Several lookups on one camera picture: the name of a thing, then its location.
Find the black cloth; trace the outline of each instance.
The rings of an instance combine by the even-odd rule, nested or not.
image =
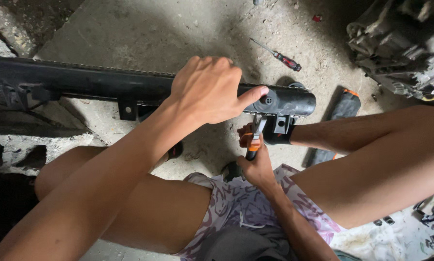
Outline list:
[[[228,227],[201,245],[197,261],[298,261],[279,228],[267,226],[255,231]]]

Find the leg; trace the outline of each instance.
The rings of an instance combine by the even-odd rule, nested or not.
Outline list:
[[[292,177],[345,228],[434,194],[434,107],[300,125],[291,143],[350,153]]]
[[[44,166],[36,178],[41,200],[104,148],[77,147]],[[194,237],[209,205],[211,190],[185,181],[147,175],[102,236],[125,246],[174,254]]]

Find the purple patterned shorts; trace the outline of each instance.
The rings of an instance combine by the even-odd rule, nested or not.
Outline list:
[[[335,233],[347,229],[334,222],[289,178],[298,172],[297,169],[285,164],[274,170],[275,178],[282,185],[286,196],[329,244]],[[282,229],[264,194],[240,177],[226,183],[221,175],[209,178],[202,173],[192,173],[185,181],[212,189],[212,196],[203,222],[193,240],[183,250],[174,254],[182,260],[194,260],[202,241],[210,234],[228,226],[240,226],[249,230],[262,226]]]

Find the drawstring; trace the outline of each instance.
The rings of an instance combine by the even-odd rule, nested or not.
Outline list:
[[[253,226],[253,225],[248,225],[248,224],[243,223],[243,212],[240,211],[240,227],[242,227],[242,226],[246,226],[246,227],[250,227],[250,228],[263,228],[263,227],[265,227],[265,225]]]

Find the red screwdriver handle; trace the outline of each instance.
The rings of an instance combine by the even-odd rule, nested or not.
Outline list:
[[[284,65],[288,66],[289,68],[299,72],[302,67],[299,63],[296,63],[294,60],[284,56],[281,53],[277,53],[277,55],[275,56],[278,60],[280,60],[282,63],[284,63]]]

